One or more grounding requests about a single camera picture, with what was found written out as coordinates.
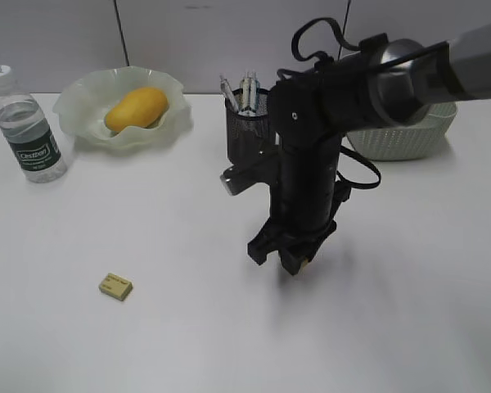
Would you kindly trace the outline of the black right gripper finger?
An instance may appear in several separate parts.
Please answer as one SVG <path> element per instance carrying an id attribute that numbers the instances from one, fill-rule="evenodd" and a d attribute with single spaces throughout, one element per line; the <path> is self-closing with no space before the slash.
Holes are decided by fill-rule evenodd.
<path id="1" fill-rule="evenodd" d="M 250 241 L 247 245 L 248 256 L 258 265 L 266 262 L 268 255 L 277 249 L 273 242 L 254 242 Z"/>
<path id="2" fill-rule="evenodd" d="M 309 250 L 303 246 L 290 246 L 280 249 L 280 261 L 282 267 L 291 276 L 297 275 L 302 269 L 302 261 L 310 258 Z"/>

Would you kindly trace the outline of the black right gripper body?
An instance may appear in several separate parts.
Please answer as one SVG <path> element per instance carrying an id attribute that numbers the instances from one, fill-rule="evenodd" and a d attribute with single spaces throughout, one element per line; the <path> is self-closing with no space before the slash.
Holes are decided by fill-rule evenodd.
<path id="1" fill-rule="evenodd" d="M 336 229 L 336 166 L 336 159 L 323 163 L 317 157 L 265 151 L 227 168 L 220 179 L 232 196 L 257 183 L 267 184 L 269 217 L 251 241 L 273 242 L 279 253 L 285 247 L 303 246 L 312 259 Z"/>

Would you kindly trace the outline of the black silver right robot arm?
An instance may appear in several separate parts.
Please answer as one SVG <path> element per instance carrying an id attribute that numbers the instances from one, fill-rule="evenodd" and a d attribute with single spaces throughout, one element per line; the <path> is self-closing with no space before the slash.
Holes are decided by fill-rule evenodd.
<path id="1" fill-rule="evenodd" d="M 337 169 L 340 155 L 361 160 L 343 146 L 347 133 L 413 125 L 434 104 L 491 99 L 491 24 L 425 47 L 385 34 L 352 45 L 335 19 L 327 23 L 348 56 L 314 52 L 310 70 L 277 72 L 262 115 L 227 114 L 224 187 L 236 195 L 264 183 L 270 193 L 248 255 L 263 264 L 276 252 L 293 275 L 336 230 L 336 212 L 357 187 Z"/>

